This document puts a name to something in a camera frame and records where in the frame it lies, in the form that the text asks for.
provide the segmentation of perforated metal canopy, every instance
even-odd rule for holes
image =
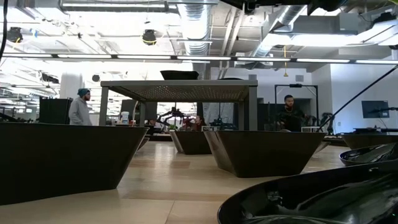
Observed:
[[[257,80],[104,81],[102,87],[143,102],[238,102]]]

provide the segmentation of screen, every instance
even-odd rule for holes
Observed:
[[[363,118],[389,118],[389,111],[380,111],[380,109],[387,109],[388,101],[362,101]]]

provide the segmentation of wooden floor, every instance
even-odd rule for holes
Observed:
[[[329,146],[303,172],[343,167],[338,155],[347,150]],[[185,156],[177,154],[172,142],[148,142],[117,190],[0,206],[0,223],[211,224],[217,223],[218,207],[229,196],[275,178],[239,179],[217,168],[211,155]]]

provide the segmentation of gray hoodie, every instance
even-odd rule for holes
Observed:
[[[78,97],[70,105],[69,109],[70,124],[91,126],[87,102]]]

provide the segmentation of white wall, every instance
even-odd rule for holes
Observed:
[[[330,65],[325,65],[322,68],[314,71],[311,74],[312,85],[318,85],[318,109],[319,117],[322,118],[323,113],[332,113],[332,100],[331,100],[331,70]],[[315,99],[311,102],[311,114],[316,115]]]
[[[385,74],[392,65],[331,65],[332,107],[335,113],[348,100]],[[384,127],[380,119],[364,119],[363,100],[387,100],[389,106],[398,106],[398,73],[390,74],[343,109],[335,119],[335,132],[352,132],[353,128]],[[398,128],[395,111],[383,119],[388,128]]]
[[[211,79],[217,79],[219,69],[211,68]],[[259,86],[257,88],[257,97],[264,98],[264,103],[275,102],[274,85],[275,84],[295,84],[296,75],[304,75],[303,85],[311,85],[311,73],[307,73],[304,68],[288,68],[288,77],[284,77],[285,70],[280,69],[274,71],[273,69],[254,69],[246,70],[244,68],[229,68],[226,72],[225,78],[242,78],[249,79],[249,75],[257,75]],[[312,99],[314,95],[306,88],[282,88],[278,87],[278,103],[284,103],[285,95],[293,95],[295,98]]]

